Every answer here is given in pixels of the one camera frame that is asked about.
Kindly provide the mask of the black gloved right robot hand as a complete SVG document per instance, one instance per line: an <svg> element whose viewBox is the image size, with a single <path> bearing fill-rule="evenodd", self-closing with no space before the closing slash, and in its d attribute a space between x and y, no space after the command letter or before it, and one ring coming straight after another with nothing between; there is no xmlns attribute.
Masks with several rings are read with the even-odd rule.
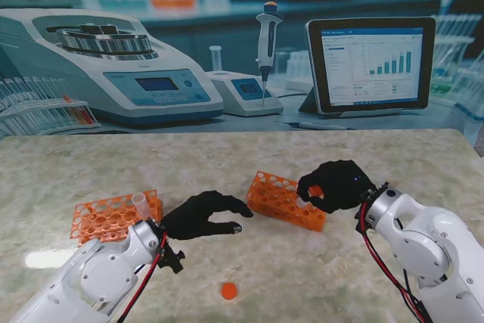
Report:
<svg viewBox="0 0 484 323"><path fill-rule="evenodd" d="M362 202L367 191L376 185L353 160L322 163L298 181L297 195L325 213L349 210Z"/></svg>

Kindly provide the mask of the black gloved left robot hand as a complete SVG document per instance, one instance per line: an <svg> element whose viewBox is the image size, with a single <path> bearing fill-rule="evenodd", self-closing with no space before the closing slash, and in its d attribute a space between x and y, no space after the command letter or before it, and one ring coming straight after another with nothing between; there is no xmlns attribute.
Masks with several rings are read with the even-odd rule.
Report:
<svg viewBox="0 0 484 323"><path fill-rule="evenodd" d="M167 236L179 241L195 238L237 234L242 227L237 222L210 222L213 213L229 211L245 218L252 218L253 212L242 201L232 195L217 191L204 191L188 198L182 205L165 215L161 225Z"/></svg>

